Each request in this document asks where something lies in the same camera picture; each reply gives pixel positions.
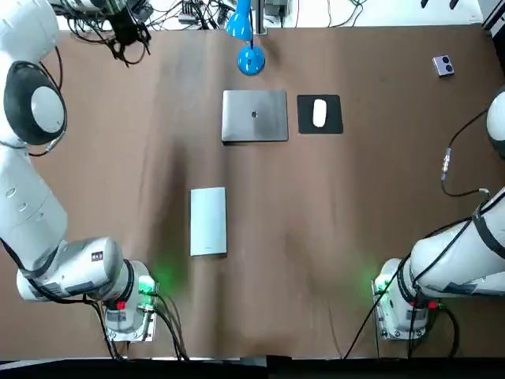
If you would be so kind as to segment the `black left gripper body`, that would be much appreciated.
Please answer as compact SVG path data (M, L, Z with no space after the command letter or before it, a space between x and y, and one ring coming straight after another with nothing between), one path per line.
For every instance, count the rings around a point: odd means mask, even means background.
M127 6L111 15L111 27L120 44L132 44L139 39L137 22Z

